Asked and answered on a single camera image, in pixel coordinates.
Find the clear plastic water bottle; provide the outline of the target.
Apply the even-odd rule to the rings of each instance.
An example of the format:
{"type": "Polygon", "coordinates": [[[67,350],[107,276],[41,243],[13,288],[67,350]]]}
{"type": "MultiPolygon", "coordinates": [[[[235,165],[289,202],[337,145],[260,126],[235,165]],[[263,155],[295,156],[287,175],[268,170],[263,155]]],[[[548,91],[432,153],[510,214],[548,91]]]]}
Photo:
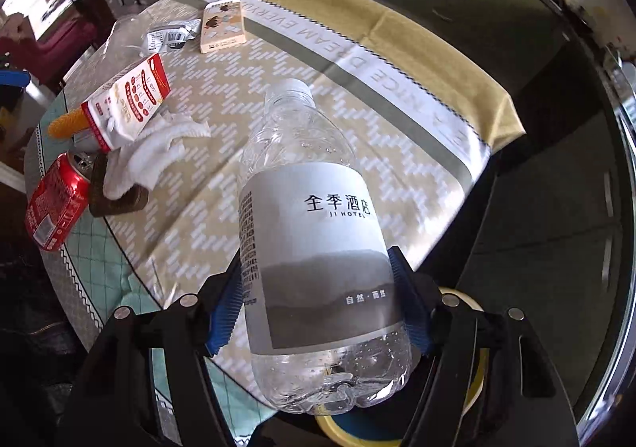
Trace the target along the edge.
{"type": "Polygon", "coordinates": [[[387,400],[412,363],[387,247],[353,149],[304,82],[268,89],[239,176],[259,390],[282,412],[315,416],[387,400]]]}

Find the red Coke can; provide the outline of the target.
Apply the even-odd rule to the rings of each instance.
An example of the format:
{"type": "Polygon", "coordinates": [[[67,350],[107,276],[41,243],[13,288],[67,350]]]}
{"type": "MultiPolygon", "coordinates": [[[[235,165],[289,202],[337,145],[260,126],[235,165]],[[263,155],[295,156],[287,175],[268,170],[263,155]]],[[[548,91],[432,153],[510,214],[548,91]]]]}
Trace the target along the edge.
{"type": "Polygon", "coordinates": [[[95,154],[71,150],[57,156],[27,206],[29,236],[44,251],[56,251],[88,206],[95,154]]]}

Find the red white carton box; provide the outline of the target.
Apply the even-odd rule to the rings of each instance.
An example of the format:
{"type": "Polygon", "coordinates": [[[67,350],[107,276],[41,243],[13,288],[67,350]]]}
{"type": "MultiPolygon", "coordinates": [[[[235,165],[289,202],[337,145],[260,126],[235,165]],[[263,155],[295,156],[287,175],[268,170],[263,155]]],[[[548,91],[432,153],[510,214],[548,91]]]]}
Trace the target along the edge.
{"type": "Polygon", "coordinates": [[[99,148],[108,153],[133,143],[170,94],[162,56],[130,65],[81,105],[99,148]]]}

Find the clear plastic cup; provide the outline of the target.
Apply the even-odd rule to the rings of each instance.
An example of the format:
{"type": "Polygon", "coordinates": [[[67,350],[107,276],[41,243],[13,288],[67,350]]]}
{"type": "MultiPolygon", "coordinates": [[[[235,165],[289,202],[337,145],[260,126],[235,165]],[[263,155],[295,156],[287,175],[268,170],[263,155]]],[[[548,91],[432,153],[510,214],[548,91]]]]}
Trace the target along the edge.
{"type": "Polygon", "coordinates": [[[107,41],[100,47],[100,58],[114,61],[142,57],[144,37],[153,24],[154,18],[144,12],[119,18],[114,23],[107,41]]]}

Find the green kitchen cabinets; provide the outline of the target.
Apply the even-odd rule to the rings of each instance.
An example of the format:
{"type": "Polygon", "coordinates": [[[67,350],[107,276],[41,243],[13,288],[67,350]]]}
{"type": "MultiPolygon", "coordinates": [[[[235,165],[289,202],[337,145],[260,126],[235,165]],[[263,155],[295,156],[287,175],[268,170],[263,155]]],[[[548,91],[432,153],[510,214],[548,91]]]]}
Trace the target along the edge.
{"type": "Polygon", "coordinates": [[[377,0],[456,47],[524,127],[424,262],[484,308],[525,310],[574,412],[619,342],[634,252],[627,158],[606,87],[550,0],[377,0]]]}

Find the blue bin with yellow rim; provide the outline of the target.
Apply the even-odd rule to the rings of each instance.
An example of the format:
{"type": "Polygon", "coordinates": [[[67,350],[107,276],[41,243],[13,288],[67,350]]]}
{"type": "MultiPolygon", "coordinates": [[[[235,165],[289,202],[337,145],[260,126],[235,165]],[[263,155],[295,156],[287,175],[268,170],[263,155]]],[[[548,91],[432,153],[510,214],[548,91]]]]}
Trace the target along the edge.
{"type": "MultiPolygon", "coordinates": [[[[482,306],[466,293],[447,288],[441,288],[441,292],[443,295],[453,294],[472,309],[483,311],[482,306]]],[[[316,417],[322,433],[340,446],[400,446],[421,398],[431,365],[430,359],[417,353],[415,347],[412,352],[413,369],[403,389],[373,407],[356,407],[343,415],[316,417]]],[[[473,361],[463,416],[483,391],[487,361],[488,350],[481,349],[473,361]]]]}

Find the brown plastic tray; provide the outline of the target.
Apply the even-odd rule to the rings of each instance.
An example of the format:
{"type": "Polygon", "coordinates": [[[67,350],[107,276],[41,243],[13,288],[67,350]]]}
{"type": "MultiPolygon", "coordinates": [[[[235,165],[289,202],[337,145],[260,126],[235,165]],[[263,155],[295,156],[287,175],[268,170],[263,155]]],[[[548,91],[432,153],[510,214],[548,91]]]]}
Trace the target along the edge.
{"type": "Polygon", "coordinates": [[[119,216],[142,210],[148,204],[149,191],[140,185],[134,185],[122,197],[112,200],[103,194],[103,182],[107,169],[105,153],[98,153],[94,159],[89,188],[88,209],[94,218],[119,216]]]}

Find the white paper towel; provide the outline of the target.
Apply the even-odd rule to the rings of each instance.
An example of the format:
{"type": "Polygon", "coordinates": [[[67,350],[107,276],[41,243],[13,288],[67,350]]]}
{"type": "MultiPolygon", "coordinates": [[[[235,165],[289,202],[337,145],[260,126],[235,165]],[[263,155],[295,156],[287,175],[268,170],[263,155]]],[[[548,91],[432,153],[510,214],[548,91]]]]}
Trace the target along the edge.
{"type": "Polygon", "coordinates": [[[191,115],[165,111],[144,127],[137,139],[107,154],[103,195],[123,197],[134,185],[153,190],[162,172],[185,155],[185,138],[209,138],[207,122],[191,115]]]}

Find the patterned tablecloth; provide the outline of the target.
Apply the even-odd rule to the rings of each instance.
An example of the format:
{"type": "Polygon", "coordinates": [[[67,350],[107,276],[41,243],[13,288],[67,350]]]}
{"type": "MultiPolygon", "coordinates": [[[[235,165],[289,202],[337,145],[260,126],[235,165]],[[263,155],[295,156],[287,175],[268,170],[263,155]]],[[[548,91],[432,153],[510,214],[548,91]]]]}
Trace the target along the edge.
{"type": "MultiPolygon", "coordinates": [[[[167,0],[92,59],[44,114],[76,109],[124,61],[152,24],[191,19],[208,1],[167,0]]],[[[240,0],[248,39],[202,54],[168,52],[166,109],[205,122],[144,209],[83,218],[44,262],[57,289],[81,305],[84,339],[117,304],[156,308],[197,288],[238,246],[237,192],[266,161],[303,155],[330,163],[319,134],[354,146],[385,237],[419,260],[451,222],[488,158],[522,135],[510,96],[435,35],[368,0],[240,0]]]]}

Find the silver crumpled wrapper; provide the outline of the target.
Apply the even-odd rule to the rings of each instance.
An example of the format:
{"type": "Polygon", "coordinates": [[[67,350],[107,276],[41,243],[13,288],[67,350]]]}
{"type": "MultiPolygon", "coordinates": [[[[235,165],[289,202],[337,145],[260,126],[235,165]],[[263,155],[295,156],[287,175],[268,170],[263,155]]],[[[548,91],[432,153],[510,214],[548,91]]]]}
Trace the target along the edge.
{"type": "Polygon", "coordinates": [[[174,20],[151,27],[144,35],[142,48],[148,54],[182,49],[186,42],[194,40],[200,32],[200,19],[174,20]]]}

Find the small beige snack box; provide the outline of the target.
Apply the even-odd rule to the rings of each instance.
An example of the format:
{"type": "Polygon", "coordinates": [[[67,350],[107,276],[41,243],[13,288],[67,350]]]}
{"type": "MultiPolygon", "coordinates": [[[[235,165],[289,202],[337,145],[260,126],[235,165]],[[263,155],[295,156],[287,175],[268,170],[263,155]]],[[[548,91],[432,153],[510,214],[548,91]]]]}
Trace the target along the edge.
{"type": "Polygon", "coordinates": [[[209,54],[246,42],[239,0],[220,0],[205,6],[200,27],[200,53],[209,54]]]}

